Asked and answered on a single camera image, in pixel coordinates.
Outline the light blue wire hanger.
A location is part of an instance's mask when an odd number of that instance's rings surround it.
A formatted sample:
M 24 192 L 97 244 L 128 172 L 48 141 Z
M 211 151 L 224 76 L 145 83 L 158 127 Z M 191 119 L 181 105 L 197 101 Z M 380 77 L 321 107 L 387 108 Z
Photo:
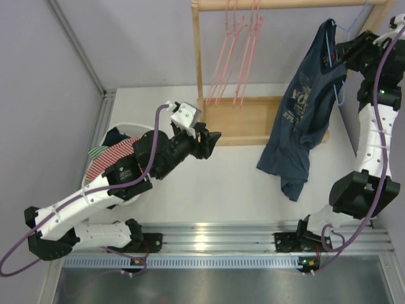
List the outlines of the light blue wire hanger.
M 354 26 L 357 24 L 358 20 L 360 19 L 360 17 L 362 16 L 362 14 L 365 12 L 365 9 L 370 5 L 370 1 L 366 0 L 364 2 L 364 5 L 362 6 L 360 12 L 358 13 L 358 15 L 353 19 L 351 25 L 348 28 L 344 28 L 341 25 L 339 25 L 335 20 L 332 20 L 332 26 L 340 29 L 341 31 L 345 32 L 347 34 L 347 39 L 346 41 L 348 42 L 351 39 L 351 35 L 354 29 Z M 329 65 L 332 67 L 332 61 L 337 61 L 339 59 L 339 56 L 337 54 L 337 51 L 335 51 L 334 54 L 334 59 L 332 59 L 332 52 L 331 49 L 329 47 L 327 47 L 328 49 L 328 60 L 329 60 Z M 333 91 L 335 94 L 335 102 L 336 105 L 338 107 L 341 107 L 345 100 L 346 100 L 346 89 L 345 89 L 345 81 L 342 80 L 341 81 L 341 87 L 340 89 L 337 88 L 336 85 L 333 85 Z

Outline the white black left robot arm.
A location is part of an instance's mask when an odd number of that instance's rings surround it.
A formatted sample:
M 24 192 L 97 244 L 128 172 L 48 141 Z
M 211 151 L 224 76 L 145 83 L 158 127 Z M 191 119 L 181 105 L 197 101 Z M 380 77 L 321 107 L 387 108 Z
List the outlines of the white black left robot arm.
M 201 122 L 193 128 L 195 135 L 176 125 L 172 129 L 173 137 L 150 130 L 135 139 L 123 156 L 64 200 L 48 208 L 27 208 L 25 223 L 33 230 L 27 238 L 30 252 L 45 261 L 98 247 L 119 253 L 145 252 L 148 235 L 135 219 L 112 224 L 84 221 L 99 210 L 124 205 L 151 190 L 151 179 L 164 179 L 188 156 L 208 159 L 221 137 L 221 132 L 210 132 Z

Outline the blue tank top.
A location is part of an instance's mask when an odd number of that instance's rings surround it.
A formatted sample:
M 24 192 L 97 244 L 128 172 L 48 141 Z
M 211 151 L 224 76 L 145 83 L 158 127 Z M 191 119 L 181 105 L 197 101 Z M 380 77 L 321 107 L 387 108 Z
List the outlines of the blue tank top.
M 336 25 L 323 22 L 290 81 L 257 169 L 280 178 L 280 189 L 297 201 L 309 177 L 309 152 L 322 142 L 336 96 L 347 77 L 334 54 Z

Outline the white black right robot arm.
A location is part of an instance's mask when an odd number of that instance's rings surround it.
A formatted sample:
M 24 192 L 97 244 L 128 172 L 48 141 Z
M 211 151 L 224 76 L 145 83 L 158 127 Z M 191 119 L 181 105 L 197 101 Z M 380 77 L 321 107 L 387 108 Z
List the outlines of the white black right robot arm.
M 401 108 L 399 82 L 404 75 L 404 26 L 381 36 L 363 32 L 358 38 L 339 44 L 337 51 L 346 67 L 359 72 L 363 81 L 359 101 L 359 142 L 355 169 L 332 186 L 328 204 L 300 220 L 295 242 L 299 249 L 316 246 L 333 252 L 329 234 L 351 219 L 360 220 L 354 234 L 336 251 L 348 247 L 400 191 L 392 180 L 389 154 L 394 122 Z

